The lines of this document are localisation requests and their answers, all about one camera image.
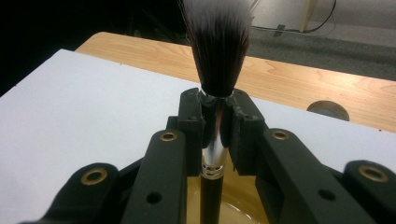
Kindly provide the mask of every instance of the makeup brush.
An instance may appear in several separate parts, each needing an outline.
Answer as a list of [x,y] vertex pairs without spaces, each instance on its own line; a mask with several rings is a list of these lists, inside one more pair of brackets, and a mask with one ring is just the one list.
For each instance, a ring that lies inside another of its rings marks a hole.
[[232,97],[248,50],[252,17],[246,0],[184,0],[182,10],[201,81],[205,120],[201,223],[219,223],[227,127],[231,126],[225,102]]

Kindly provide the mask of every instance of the brush bristles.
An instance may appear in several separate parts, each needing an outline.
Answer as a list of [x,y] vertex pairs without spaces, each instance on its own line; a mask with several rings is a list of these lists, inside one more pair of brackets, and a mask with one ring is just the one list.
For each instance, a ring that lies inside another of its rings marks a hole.
[[248,50],[248,1],[184,0],[183,9],[202,89],[230,96]]

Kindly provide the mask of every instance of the dark background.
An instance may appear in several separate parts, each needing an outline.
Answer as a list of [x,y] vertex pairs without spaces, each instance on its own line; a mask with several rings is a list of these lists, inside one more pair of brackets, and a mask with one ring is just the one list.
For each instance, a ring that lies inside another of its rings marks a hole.
[[98,32],[178,42],[184,26],[176,0],[33,0],[1,3],[0,96],[59,49],[75,50]]

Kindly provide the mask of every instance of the brush ferrule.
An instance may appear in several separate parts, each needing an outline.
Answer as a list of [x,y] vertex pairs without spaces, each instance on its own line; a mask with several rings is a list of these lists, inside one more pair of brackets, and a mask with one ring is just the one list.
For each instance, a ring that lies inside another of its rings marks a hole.
[[213,97],[201,91],[205,128],[202,149],[202,176],[218,179],[224,175],[227,148],[222,128],[226,98]]

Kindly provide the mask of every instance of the wooden tabletop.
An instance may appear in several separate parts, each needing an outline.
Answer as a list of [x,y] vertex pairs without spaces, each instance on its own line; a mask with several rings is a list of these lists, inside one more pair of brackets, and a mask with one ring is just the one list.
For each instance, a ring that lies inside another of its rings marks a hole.
[[[199,82],[187,46],[98,33],[76,52]],[[236,88],[304,110],[316,101],[333,101],[347,110],[351,122],[396,133],[395,81],[246,57]]]

